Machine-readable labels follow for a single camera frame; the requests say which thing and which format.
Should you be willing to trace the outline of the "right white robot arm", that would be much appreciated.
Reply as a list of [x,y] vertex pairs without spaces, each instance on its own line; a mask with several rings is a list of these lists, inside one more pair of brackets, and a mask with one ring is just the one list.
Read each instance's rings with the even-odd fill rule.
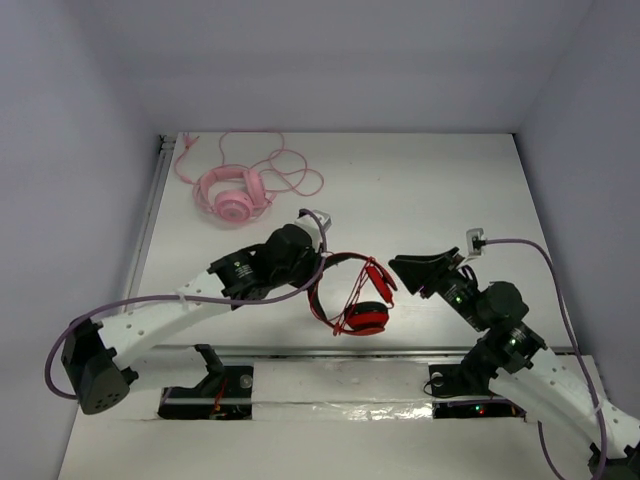
[[540,424],[561,426],[586,443],[593,478],[638,478],[638,419],[599,395],[588,374],[569,370],[525,324],[529,308],[514,284],[495,281],[480,288],[458,248],[398,255],[389,265],[410,294],[440,296],[482,335],[459,363],[431,367],[428,395],[501,397]]

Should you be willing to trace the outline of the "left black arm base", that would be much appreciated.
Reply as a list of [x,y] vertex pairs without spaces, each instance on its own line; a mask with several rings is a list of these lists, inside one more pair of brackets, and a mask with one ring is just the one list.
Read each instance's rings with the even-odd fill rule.
[[157,415],[164,420],[251,420],[254,367],[224,365],[210,345],[197,344],[206,374],[192,387],[162,392]]

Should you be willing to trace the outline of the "red black headphones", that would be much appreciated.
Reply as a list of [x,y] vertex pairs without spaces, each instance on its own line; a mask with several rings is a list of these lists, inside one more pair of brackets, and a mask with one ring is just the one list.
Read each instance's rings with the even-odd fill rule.
[[[398,290],[390,273],[374,258],[355,252],[331,253],[325,260],[323,271],[340,263],[358,260],[363,265],[342,311],[333,317],[326,314],[319,297],[322,277],[307,289],[307,300],[312,315],[332,330],[334,336],[372,336],[383,333],[394,308],[394,293]],[[363,288],[370,283],[380,301],[361,301]]]

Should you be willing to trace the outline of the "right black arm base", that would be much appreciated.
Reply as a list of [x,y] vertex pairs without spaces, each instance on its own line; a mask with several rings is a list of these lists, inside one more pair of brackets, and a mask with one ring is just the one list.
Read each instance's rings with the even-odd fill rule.
[[520,418],[526,412],[489,390],[498,367],[488,353],[470,350],[457,363],[431,364],[423,392],[437,400],[436,419]]

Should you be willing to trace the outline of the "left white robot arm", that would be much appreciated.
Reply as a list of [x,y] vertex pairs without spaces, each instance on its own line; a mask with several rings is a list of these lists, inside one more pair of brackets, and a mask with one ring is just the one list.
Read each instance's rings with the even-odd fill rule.
[[307,290],[320,276],[326,229],[304,216],[263,244],[210,264],[171,294],[125,300],[129,311],[96,321],[96,308],[63,335],[61,363],[73,399],[86,415],[113,408],[141,383],[140,360],[152,348],[201,321],[243,306],[270,305]]

